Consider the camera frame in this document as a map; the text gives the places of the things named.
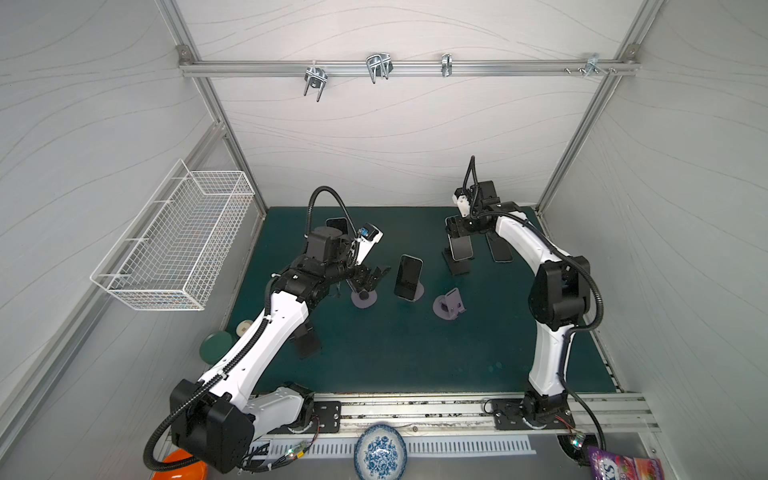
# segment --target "black cable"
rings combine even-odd
[[[264,333],[264,330],[266,329],[266,326],[270,323],[269,319],[267,318],[272,313],[272,304],[270,302],[270,296],[272,294],[272,285],[277,280],[278,277],[273,277],[270,279],[269,282],[266,283],[266,290],[264,292],[264,317],[261,320],[261,324],[259,325],[256,333],[253,334],[253,336],[248,340],[248,343],[233,357],[227,364],[222,368],[223,372],[229,373],[231,372],[235,366],[237,366],[237,363],[243,359],[243,357],[250,351],[251,348],[256,344],[256,342],[259,340],[261,335]],[[215,376],[213,376],[210,380],[205,382],[204,385],[202,385],[197,391],[190,397],[189,400],[187,400],[184,404],[182,404],[176,411],[172,412],[169,416],[163,420],[160,425],[157,426],[157,428],[152,432],[152,435],[150,435],[149,439],[147,440],[147,444],[144,446],[144,454],[142,455],[142,459],[144,460],[144,465],[149,468],[153,472],[169,472],[170,470],[176,470],[177,468],[183,468],[189,465],[192,465],[194,463],[197,463],[200,461],[197,457],[194,455],[189,458],[184,458],[183,460],[177,460],[175,462],[165,463],[165,462],[159,462],[154,457],[154,447],[157,444],[157,442],[160,440],[160,437],[163,436],[163,433],[168,430],[168,428],[173,424],[173,422],[178,419],[182,413],[186,412],[187,409],[189,409],[192,405],[194,405],[197,400],[200,399],[203,395],[208,393],[211,388],[214,387],[223,376],[218,373]]]
[[[469,165],[467,166],[467,173],[464,174],[464,183],[462,183],[462,194],[467,196],[467,180],[469,180],[469,173],[472,171],[472,165],[475,164],[475,155],[469,158]],[[475,175],[475,183],[478,183],[477,175]]]
[[[604,305],[603,305],[603,297],[600,294],[600,290],[598,289],[598,285],[595,283],[594,279],[592,278],[592,275],[581,265],[579,265],[575,260],[573,260],[572,257],[565,255],[562,253],[552,242],[549,241],[549,239],[544,235],[536,226],[531,223],[528,219],[522,219],[520,217],[516,217],[515,215],[509,214],[507,212],[497,212],[497,211],[486,211],[481,212],[480,214],[473,214],[472,209],[470,209],[469,213],[470,218],[480,218],[480,217],[506,217],[511,218],[514,221],[521,224],[523,227],[528,228],[531,232],[533,232],[536,237],[541,240],[544,245],[547,246],[547,248],[552,252],[557,258],[560,260],[563,260],[566,262],[571,268],[577,271],[579,275],[584,277],[584,279],[587,281],[587,284],[589,285],[590,290],[592,291],[592,296],[594,297],[594,320],[592,320],[589,325],[585,326],[575,326],[574,328],[568,330],[564,337],[563,337],[563,350],[560,355],[560,366],[558,367],[558,379],[560,380],[560,383],[563,385],[563,388],[565,391],[574,398],[582,407],[584,407],[584,410],[589,415],[589,418],[592,419],[592,422],[594,423],[594,427],[598,431],[598,441],[600,442],[600,450],[605,450],[605,435],[603,433],[603,429],[600,425],[600,422],[598,421],[598,418],[595,416],[595,414],[592,412],[592,409],[589,408],[587,403],[568,385],[568,383],[565,381],[565,361],[568,357],[568,347],[571,345],[571,339],[573,335],[579,332],[590,332],[600,326],[600,324],[603,321],[603,315],[604,315]]]
[[[349,216],[349,211],[346,209],[344,200],[341,199],[339,194],[334,189],[325,185],[317,187],[315,191],[312,192],[312,195],[310,195],[310,202],[306,206],[306,227],[304,228],[304,238],[310,237],[310,230],[312,230],[312,210],[315,207],[315,200],[317,200],[317,196],[322,192],[328,192],[329,194],[333,195],[333,198],[336,199],[336,202],[344,212],[344,217],[346,217],[346,222],[349,225],[349,231],[352,232],[353,239],[359,238],[360,233],[355,228],[355,224],[352,222],[352,218]],[[349,256],[347,257],[348,266],[355,266],[357,264],[358,245],[359,244],[356,241],[353,241],[352,248],[349,249]]]

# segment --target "green lid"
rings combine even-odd
[[[221,360],[234,345],[234,339],[229,332],[211,333],[200,344],[200,358],[208,365],[214,365]]]

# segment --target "red wire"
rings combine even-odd
[[[312,437],[312,441],[310,444],[306,447],[307,450],[312,446],[312,444],[317,440],[317,436],[320,434],[320,417],[319,416],[313,416],[313,419],[315,419],[315,422],[317,422],[317,431],[315,431],[315,436]]]
[[[562,418],[561,418],[559,415],[555,415],[554,417],[555,417],[556,419],[560,420],[561,422],[563,422],[563,423],[565,424],[565,426],[567,426],[567,427],[568,427],[568,431],[569,431],[569,432],[570,432],[571,430],[575,430],[575,429],[576,429],[575,427],[572,427],[572,426],[570,426],[570,425],[568,424],[568,422],[566,422],[565,420],[563,420],[563,419],[562,419]]]

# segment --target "metal hook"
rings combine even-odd
[[[322,68],[309,67],[306,72],[304,72],[304,80],[306,80],[304,96],[306,97],[306,93],[310,90],[310,87],[319,88],[319,91],[317,92],[317,100],[315,101],[320,101],[320,95],[323,94],[323,89],[328,82],[328,75],[326,72]]]
[[[388,53],[375,53],[366,58],[366,67],[368,67],[368,74],[374,84],[377,74],[389,80],[389,72],[392,71],[392,58]]]
[[[440,64],[442,65],[442,76],[450,77],[453,74],[453,55],[443,54]]]

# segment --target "hanging rail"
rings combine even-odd
[[[443,61],[397,61],[392,77],[443,77]],[[329,77],[368,77],[365,61],[190,61],[179,65],[185,77],[304,77],[307,68],[323,70]],[[621,60],[453,60],[451,76],[525,77],[576,75],[634,75],[639,63]]]

